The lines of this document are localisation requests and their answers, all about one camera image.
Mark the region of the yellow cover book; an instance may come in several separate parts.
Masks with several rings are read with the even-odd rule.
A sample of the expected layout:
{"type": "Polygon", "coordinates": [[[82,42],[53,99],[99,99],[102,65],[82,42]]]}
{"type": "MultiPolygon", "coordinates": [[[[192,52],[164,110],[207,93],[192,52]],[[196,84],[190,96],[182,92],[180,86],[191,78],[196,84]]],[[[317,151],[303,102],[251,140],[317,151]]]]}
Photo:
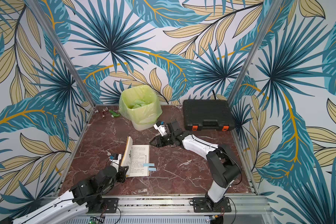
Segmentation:
{"type": "Polygon", "coordinates": [[[126,178],[149,176],[149,145],[134,145],[129,136],[121,167],[128,166],[126,178]]]}

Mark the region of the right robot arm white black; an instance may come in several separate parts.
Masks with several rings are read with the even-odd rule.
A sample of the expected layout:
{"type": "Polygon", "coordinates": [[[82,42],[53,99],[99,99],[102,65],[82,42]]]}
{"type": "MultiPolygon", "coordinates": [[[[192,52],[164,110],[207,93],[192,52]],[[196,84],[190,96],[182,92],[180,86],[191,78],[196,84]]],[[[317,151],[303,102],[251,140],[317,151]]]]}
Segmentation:
{"type": "Polygon", "coordinates": [[[241,166],[229,145],[213,144],[204,141],[190,132],[181,129],[175,120],[165,124],[158,121],[154,124],[160,134],[150,141],[154,147],[180,147],[191,151],[207,160],[212,175],[212,185],[205,195],[210,210],[223,202],[224,195],[234,181],[242,174],[241,166]]]}

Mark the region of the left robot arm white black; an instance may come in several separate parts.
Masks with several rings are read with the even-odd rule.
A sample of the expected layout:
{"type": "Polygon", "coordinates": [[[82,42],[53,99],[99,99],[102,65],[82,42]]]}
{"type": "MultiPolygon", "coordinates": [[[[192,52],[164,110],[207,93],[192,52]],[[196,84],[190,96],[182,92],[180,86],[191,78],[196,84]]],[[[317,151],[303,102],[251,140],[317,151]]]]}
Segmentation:
{"type": "Polygon", "coordinates": [[[19,218],[7,217],[0,224],[63,224],[87,213],[115,213],[118,198],[104,199],[103,195],[114,189],[116,183],[124,183],[128,170],[128,166],[114,162],[43,207],[19,218]]]}

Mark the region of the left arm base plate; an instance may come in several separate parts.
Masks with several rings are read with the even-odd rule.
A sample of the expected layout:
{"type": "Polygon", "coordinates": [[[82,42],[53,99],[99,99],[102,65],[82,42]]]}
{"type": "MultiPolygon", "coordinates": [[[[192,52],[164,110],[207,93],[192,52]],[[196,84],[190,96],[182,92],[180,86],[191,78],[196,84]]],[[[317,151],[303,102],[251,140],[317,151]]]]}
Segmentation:
{"type": "Polygon", "coordinates": [[[118,198],[98,198],[88,202],[88,214],[90,213],[116,213],[119,199],[118,198]]]}

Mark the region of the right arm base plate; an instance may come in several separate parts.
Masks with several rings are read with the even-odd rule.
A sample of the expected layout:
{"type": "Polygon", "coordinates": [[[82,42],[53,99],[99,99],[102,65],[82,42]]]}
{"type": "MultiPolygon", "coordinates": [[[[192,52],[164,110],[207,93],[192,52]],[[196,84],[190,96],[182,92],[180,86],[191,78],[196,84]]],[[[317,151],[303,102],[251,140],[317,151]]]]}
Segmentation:
{"type": "Polygon", "coordinates": [[[195,213],[227,213],[231,212],[231,204],[228,197],[223,197],[217,203],[206,197],[195,197],[189,204],[193,206],[195,213]]]}

